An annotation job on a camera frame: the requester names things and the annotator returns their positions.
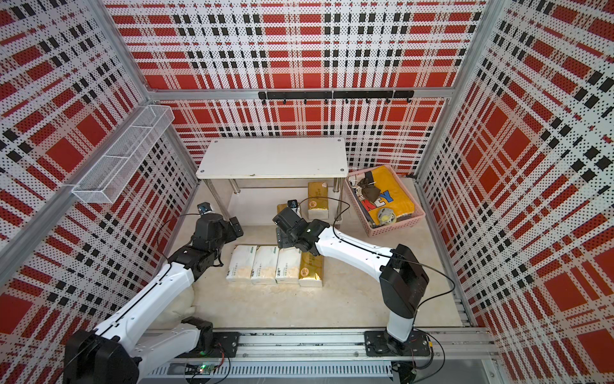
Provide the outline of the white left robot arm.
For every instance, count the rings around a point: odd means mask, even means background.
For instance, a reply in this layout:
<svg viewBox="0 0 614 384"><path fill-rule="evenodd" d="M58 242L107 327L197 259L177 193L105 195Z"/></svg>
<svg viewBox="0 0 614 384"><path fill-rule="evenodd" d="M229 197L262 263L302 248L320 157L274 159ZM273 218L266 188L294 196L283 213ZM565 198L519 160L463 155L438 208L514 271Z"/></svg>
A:
<svg viewBox="0 0 614 384"><path fill-rule="evenodd" d="M92 331L75 332L66 344L65 383L138 383L177 356L215 350L212 323L189 316L179 326L142 343L154 320L204 272L221 264L222 248L243 236L238 219L202 214L188 244L136 296Z"/></svg>

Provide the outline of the gold tissue pack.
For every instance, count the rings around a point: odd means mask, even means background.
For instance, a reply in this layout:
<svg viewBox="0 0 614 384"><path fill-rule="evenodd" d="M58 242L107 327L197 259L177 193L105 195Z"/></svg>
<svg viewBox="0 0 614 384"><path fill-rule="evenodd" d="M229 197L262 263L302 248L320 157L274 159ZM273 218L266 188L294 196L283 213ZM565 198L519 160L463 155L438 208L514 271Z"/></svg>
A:
<svg viewBox="0 0 614 384"><path fill-rule="evenodd" d="M286 209L286 208L289 208L289 207L287 206L287 203L286 203L286 204L278 204L278 206L277 206L277 213L278 213L278 214L279 214L279 213L281 213L281 212L282 212L284 209ZM297 211L293 211L293 212L294 212L295 214L297 214L298 216L300 216L300 215L301 215L301 213L300 213L300 207L299 207L299 209L298 209Z"/></svg>
<svg viewBox="0 0 614 384"><path fill-rule="evenodd" d="M309 220L329 219L329 196L327 182L310 182L308 184L308 208Z"/></svg>
<svg viewBox="0 0 614 384"><path fill-rule="evenodd" d="M300 287L322 288L324 272L324 257L303 252L299 270L298 284Z"/></svg>

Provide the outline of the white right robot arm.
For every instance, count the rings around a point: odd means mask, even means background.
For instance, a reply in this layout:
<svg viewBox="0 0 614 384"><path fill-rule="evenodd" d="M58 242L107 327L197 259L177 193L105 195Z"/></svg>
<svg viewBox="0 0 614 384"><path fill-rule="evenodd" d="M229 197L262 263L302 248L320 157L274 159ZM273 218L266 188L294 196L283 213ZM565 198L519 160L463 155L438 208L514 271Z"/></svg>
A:
<svg viewBox="0 0 614 384"><path fill-rule="evenodd" d="M390 310L386 333L397 343L408 342L429 284L425 267L410 248L365 243L319 219L308 222L289 207L278 213L273 223L281 233L279 246L336 259L378 281L383 302Z"/></svg>

